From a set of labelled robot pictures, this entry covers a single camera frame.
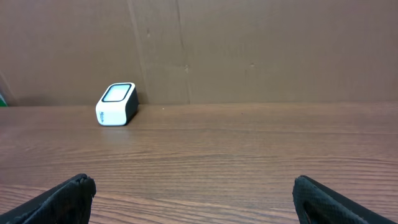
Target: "wood grain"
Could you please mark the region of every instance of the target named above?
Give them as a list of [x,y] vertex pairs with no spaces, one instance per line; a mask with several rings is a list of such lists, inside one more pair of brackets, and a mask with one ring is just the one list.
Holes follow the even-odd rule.
[[84,172],[92,223],[298,223],[308,175],[398,222],[398,103],[0,109],[0,213]]

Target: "black frame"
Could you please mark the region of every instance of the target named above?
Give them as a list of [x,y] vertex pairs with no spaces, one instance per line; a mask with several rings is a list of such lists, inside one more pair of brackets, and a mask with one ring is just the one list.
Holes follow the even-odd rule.
[[[123,99],[121,99],[121,100],[115,100],[115,101],[104,101],[105,96],[109,93],[109,91],[112,89],[112,87],[117,86],[117,85],[129,85],[129,88],[127,89],[127,92],[126,92],[126,94],[124,95]],[[104,102],[104,103],[107,103],[107,102],[120,102],[120,101],[122,101],[122,100],[124,100],[124,99],[126,98],[126,96],[127,96],[127,94],[129,93],[130,89],[131,89],[131,84],[130,84],[130,83],[120,83],[120,84],[111,85],[111,86],[108,88],[108,90],[106,91],[104,97],[102,97],[101,101]]]

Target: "small white box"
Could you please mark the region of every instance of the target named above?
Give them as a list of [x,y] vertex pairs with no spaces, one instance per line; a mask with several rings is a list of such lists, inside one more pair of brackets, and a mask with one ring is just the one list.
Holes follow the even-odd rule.
[[108,87],[95,107],[97,120],[103,126],[127,124],[138,109],[134,83],[115,83]]

